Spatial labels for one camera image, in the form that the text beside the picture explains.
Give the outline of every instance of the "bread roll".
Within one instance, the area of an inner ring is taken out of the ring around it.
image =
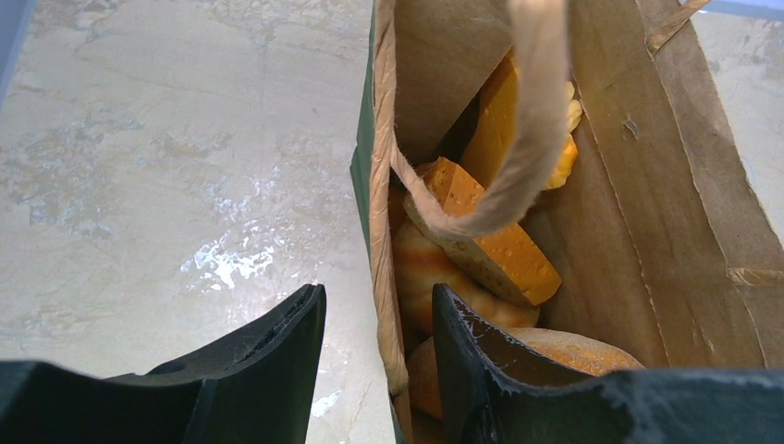
[[[433,285],[449,285],[477,314],[500,328],[533,327],[539,309],[500,300],[460,271],[435,243],[411,222],[392,240],[392,261],[400,313],[428,335],[433,334]]]
[[[588,375],[644,369],[625,351],[574,333],[545,328],[509,328],[507,333],[539,354]],[[414,350],[407,364],[411,408],[443,419],[433,338]]]
[[[618,347],[582,335],[546,328],[508,328],[507,333],[539,354],[588,375],[645,368]]]

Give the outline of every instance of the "tiled floor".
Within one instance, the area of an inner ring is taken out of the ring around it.
[[[318,280],[310,442],[391,442],[349,178],[370,2],[40,0],[0,118],[0,358],[146,373]]]

